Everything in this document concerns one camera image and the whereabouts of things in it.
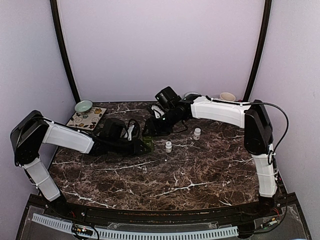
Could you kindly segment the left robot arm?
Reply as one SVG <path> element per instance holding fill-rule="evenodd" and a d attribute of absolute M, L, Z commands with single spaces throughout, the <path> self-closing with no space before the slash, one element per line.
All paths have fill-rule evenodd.
<path fill-rule="evenodd" d="M 75 129 L 44 118 L 38 110 L 30 112 L 10 133 L 14 164 L 22 167 L 44 198 L 52 202 L 51 210 L 60 218 L 67 218 L 70 206 L 40 159 L 43 144 L 55 145 L 90 156 L 117 153 L 135 157 L 151 152 L 139 137 L 133 137 L 125 123 L 117 118 L 106 120 L 95 134 Z"/>

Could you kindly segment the white pill bottle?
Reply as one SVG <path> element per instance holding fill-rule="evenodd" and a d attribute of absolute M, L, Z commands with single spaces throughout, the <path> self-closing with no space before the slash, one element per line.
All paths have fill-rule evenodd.
<path fill-rule="evenodd" d="M 201 136 L 201 129 L 200 128 L 195 128 L 194 129 L 194 132 L 193 132 L 193 139 L 198 141 L 200 139 L 200 136 Z"/>

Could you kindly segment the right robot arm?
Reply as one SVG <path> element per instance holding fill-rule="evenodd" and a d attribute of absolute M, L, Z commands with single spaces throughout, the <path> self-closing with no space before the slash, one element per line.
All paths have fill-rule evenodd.
<path fill-rule="evenodd" d="M 273 127 L 264 103 L 223 101 L 200 94 L 181 98 L 170 87 L 156 96 L 164 113 L 155 111 L 145 121 L 142 135 L 161 137 L 173 133 L 175 124 L 188 119 L 213 120 L 244 130 L 244 147 L 251 154 L 258 176 L 259 195 L 264 199 L 255 205 L 255 213 L 266 217 L 275 208 L 271 199 L 276 191 L 276 170 L 273 167 Z"/>

